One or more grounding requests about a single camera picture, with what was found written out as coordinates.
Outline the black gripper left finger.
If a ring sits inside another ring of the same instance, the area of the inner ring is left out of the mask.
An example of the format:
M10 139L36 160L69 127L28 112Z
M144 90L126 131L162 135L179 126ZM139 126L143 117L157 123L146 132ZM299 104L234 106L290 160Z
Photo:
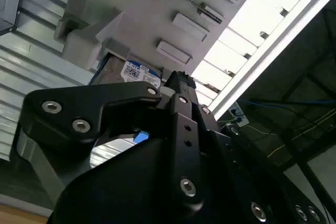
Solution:
M165 88L173 94L139 81L37 90L25 96L16 153L31 164L54 208L77 177L144 141L195 139L200 144L183 73L173 72Z

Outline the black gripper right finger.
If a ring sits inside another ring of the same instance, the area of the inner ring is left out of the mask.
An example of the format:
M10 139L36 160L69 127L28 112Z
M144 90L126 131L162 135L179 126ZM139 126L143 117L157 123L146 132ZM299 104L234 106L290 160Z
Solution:
M226 223L328 223L324 213L231 123L219 126L199 104L196 83L183 74L183 91L199 127L208 182Z

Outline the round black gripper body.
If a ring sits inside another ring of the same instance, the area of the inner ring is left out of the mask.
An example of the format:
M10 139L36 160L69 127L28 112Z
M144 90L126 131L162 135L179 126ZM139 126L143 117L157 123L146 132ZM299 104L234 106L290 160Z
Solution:
M245 223L217 157L198 141L144 141L73 180L49 223Z

